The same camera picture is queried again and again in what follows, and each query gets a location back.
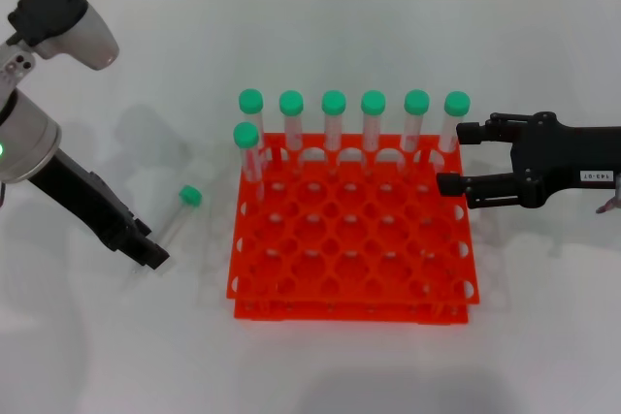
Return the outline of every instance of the green screw cap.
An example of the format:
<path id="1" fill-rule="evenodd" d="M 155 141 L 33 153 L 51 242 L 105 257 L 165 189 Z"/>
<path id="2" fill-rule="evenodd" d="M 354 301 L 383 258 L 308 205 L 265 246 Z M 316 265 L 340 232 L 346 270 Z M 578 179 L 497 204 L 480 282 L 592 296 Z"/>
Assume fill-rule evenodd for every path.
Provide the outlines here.
<path id="1" fill-rule="evenodd" d="M 406 95 L 404 105 L 410 115 L 422 115 L 429 109 L 429 94 L 420 89 L 414 89 Z"/>
<path id="2" fill-rule="evenodd" d="M 446 96 L 444 111 L 450 116 L 464 116 L 470 110 L 470 97 L 462 91 L 453 91 Z"/>
<path id="3" fill-rule="evenodd" d="M 323 95 L 321 109 L 326 115 L 340 115 L 345 111 L 345 95 L 340 91 L 328 91 Z"/>
<path id="4" fill-rule="evenodd" d="M 243 113 L 253 114 L 263 110 L 263 96 L 256 89 L 247 89 L 240 94 L 240 109 Z"/>
<path id="5" fill-rule="evenodd" d="M 298 91 L 285 91 L 280 95 L 280 111 L 286 116 L 297 116 L 304 109 L 302 94 Z"/>
<path id="6" fill-rule="evenodd" d="M 386 98 L 379 91 L 367 91 L 362 96 L 362 112 L 366 115 L 382 115 L 386 109 Z"/>
<path id="7" fill-rule="evenodd" d="M 203 202 L 203 195 L 194 186 L 183 186 L 179 191 L 179 197 L 186 206 L 198 207 Z"/>
<path id="8" fill-rule="evenodd" d="M 252 149 L 259 144 L 259 130 L 249 121 L 245 121 L 233 130 L 233 140 L 239 149 Z"/>

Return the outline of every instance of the test tube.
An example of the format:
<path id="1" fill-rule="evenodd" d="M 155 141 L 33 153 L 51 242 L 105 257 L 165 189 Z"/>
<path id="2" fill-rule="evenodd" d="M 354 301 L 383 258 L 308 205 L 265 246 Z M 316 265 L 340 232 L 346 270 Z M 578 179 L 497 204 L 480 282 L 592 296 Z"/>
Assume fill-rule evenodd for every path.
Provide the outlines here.
<path id="1" fill-rule="evenodd" d="M 280 111 L 284 115 L 285 145 L 289 150 L 302 149 L 302 110 L 304 101 L 298 91 L 280 95 Z"/>
<path id="2" fill-rule="evenodd" d="M 457 146 L 458 123 L 464 119 L 464 115 L 470 109 L 470 97 L 461 91 L 453 91 L 446 96 L 444 101 L 444 122 L 440 134 L 438 149 L 442 152 L 452 152 Z"/>
<path id="3" fill-rule="evenodd" d="M 156 242 L 166 249 L 175 239 L 190 214 L 203 202 L 203 194 L 193 186 L 183 186 L 179 192 L 179 205 L 157 235 Z"/>
<path id="4" fill-rule="evenodd" d="M 386 98 L 379 91 L 367 91 L 362 96 L 362 148 L 367 152 L 379 149 L 381 115 L 386 109 Z"/>
<path id="5" fill-rule="evenodd" d="M 240 94 L 240 109 L 245 115 L 245 120 L 252 123 L 259 130 L 259 148 L 265 144 L 263 132 L 263 95 L 256 89 L 246 89 Z"/>
<path id="6" fill-rule="evenodd" d="M 323 95 L 321 109 L 325 113 L 325 148 L 330 151 L 341 149 L 343 134 L 343 112 L 345 96 L 340 91 L 328 91 Z"/>
<path id="7" fill-rule="evenodd" d="M 245 180 L 258 183 L 263 179 L 259 155 L 259 130 L 249 121 L 240 123 L 233 131 L 233 139 L 242 154 L 242 171 Z"/>
<path id="8" fill-rule="evenodd" d="M 406 95 L 406 124 L 401 135 L 401 150 L 414 152 L 418 146 L 423 116 L 429 109 L 429 95 L 420 89 L 414 89 Z"/>

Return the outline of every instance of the white tabletop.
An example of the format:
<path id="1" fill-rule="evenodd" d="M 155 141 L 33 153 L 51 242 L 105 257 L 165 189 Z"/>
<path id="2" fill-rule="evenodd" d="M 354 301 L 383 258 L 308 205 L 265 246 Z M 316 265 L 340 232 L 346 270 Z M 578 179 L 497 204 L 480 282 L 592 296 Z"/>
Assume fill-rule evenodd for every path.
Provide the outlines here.
<path id="1" fill-rule="evenodd" d="M 389 101 L 401 130 L 415 87 L 438 132 L 453 89 L 491 111 L 555 111 L 621 125 L 621 0 L 89 0 L 121 55 L 94 73 L 40 60 L 21 87 L 63 127 L 62 147 L 153 228 L 181 184 L 206 209 L 171 247 L 166 274 L 137 279 L 28 183 L 0 211 L 0 412 L 593 413 L 621 394 L 621 212 L 611 193 L 566 192 L 538 210 L 471 212 L 482 304 L 468 326 L 252 323 L 224 298 L 238 165 L 232 128 L 247 87 Z M 7 14 L 16 0 L 0 0 Z M 0 25 L 2 37 L 11 32 Z M 467 173 L 510 167 L 508 145 L 462 150 Z"/>

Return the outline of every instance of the test tube rack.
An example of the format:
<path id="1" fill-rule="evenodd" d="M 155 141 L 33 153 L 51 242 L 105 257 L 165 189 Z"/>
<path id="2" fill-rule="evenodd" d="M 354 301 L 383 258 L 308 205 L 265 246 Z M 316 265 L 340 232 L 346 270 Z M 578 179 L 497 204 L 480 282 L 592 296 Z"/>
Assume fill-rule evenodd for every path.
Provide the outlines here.
<path id="1" fill-rule="evenodd" d="M 251 320 L 357 320 L 447 325 L 468 322 L 479 302 L 468 210 L 445 198 L 435 166 L 461 173 L 459 148 L 438 136 L 400 150 L 400 135 L 323 134 L 287 152 L 266 134 L 262 200 L 241 176 L 227 298 Z"/>

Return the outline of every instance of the white label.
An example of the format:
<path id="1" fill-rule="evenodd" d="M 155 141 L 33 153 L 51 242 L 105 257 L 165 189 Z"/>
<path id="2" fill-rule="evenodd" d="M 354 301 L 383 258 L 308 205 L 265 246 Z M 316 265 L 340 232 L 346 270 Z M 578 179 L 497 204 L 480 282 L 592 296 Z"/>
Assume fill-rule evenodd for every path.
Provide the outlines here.
<path id="1" fill-rule="evenodd" d="M 581 170 L 580 181 L 599 181 L 599 182 L 614 181 L 614 172 L 613 171 L 600 172 L 597 170 Z"/>

